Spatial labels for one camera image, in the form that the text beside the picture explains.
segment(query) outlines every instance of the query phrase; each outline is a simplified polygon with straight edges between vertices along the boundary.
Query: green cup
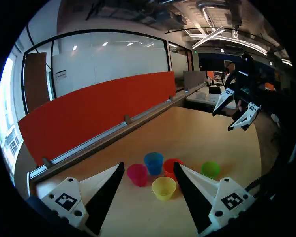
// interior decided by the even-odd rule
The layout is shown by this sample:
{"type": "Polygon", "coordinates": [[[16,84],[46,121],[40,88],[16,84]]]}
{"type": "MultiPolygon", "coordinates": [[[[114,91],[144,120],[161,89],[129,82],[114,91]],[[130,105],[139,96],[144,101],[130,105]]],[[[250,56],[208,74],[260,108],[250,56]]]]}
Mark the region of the green cup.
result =
{"type": "Polygon", "coordinates": [[[220,172],[220,166],[214,161],[207,161],[202,165],[201,174],[214,179],[220,172]]]}

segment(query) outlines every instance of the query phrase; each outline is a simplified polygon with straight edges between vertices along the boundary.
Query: yellow cup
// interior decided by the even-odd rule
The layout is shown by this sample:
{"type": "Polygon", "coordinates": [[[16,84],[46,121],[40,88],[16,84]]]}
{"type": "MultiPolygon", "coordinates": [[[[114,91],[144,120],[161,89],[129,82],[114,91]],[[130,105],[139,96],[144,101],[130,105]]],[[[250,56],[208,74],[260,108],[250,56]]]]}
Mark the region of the yellow cup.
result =
{"type": "Polygon", "coordinates": [[[166,201],[169,200],[176,189],[176,183],[172,178],[160,177],[152,183],[152,191],[157,199],[166,201]]]}

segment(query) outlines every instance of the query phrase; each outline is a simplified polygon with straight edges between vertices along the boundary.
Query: red cup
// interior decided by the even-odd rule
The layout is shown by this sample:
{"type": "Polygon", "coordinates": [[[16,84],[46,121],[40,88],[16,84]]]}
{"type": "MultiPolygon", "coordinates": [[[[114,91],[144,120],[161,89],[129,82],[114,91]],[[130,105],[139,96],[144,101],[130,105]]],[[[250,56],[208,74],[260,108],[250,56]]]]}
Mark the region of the red cup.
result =
{"type": "Polygon", "coordinates": [[[133,164],[128,167],[127,176],[138,187],[144,187],[147,184],[147,169],[142,164],[133,164]]]}
{"type": "Polygon", "coordinates": [[[169,178],[172,178],[176,181],[176,177],[173,171],[173,166],[175,161],[179,162],[181,165],[183,165],[183,162],[179,159],[168,159],[163,163],[163,169],[165,171],[165,175],[169,178]]]}

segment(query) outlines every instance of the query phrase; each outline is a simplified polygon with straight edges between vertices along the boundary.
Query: orange partition panel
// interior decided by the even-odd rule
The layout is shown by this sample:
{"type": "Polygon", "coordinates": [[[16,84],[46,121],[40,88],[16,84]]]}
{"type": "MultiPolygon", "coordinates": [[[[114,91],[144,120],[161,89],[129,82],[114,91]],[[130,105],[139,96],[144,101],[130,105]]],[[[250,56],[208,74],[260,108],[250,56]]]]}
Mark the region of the orange partition panel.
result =
{"type": "Polygon", "coordinates": [[[207,71],[207,76],[210,78],[214,78],[214,72],[213,71],[207,71]]]}
{"type": "Polygon", "coordinates": [[[61,96],[19,121],[36,163],[52,160],[106,130],[175,96],[173,72],[115,79],[61,96]]]}

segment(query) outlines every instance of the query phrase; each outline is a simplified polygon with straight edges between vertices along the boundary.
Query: table surface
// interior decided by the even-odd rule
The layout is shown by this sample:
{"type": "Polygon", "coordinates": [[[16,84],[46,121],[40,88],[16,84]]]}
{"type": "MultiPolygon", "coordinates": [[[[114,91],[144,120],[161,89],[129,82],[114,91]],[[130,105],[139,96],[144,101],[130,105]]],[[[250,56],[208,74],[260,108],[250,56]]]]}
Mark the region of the table surface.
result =
{"type": "MultiPolygon", "coordinates": [[[[225,90],[225,88],[223,86],[221,86],[220,89],[221,89],[221,91],[225,90]]],[[[192,102],[197,102],[197,103],[205,103],[205,104],[209,104],[209,105],[216,105],[217,101],[218,101],[218,98],[219,98],[219,96],[217,98],[211,99],[208,87],[202,87],[198,91],[196,91],[193,94],[191,94],[190,96],[188,96],[186,98],[186,100],[192,101],[192,102]]],[[[234,100],[231,101],[225,108],[235,109],[236,108],[235,101],[234,100]]]]}
{"type": "MultiPolygon", "coordinates": [[[[164,160],[178,158],[199,172],[204,162],[216,161],[221,167],[216,180],[229,176],[245,188],[261,175],[258,137],[254,124],[246,132],[227,131],[231,122],[230,117],[172,107],[91,157],[37,184],[37,195],[42,198],[69,176],[81,181],[119,162],[125,163],[125,169],[134,163],[143,164],[150,152],[161,153],[164,160]]],[[[151,190],[156,178],[149,176],[148,185],[140,188],[124,173],[102,225],[102,237],[197,236],[182,193],[177,188],[171,200],[157,200],[151,190]]]]}

